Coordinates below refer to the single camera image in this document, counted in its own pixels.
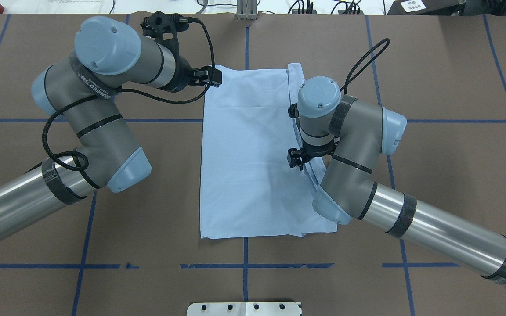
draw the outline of white label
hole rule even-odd
[[[401,6],[403,7],[403,10],[406,12],[414,12],[426,9],[427,7],[423,4],[423,1],[421,0],[410,0],[401,2]]]

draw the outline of folded cloth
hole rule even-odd
[[[297,102],[304,75],[289,69],[231,70],[204,102],[200,233],[202,238],[305,236],[336,232],[337,224],[312,208],[325,170],[291,169],[287,150],[298,147],[287,108]]]

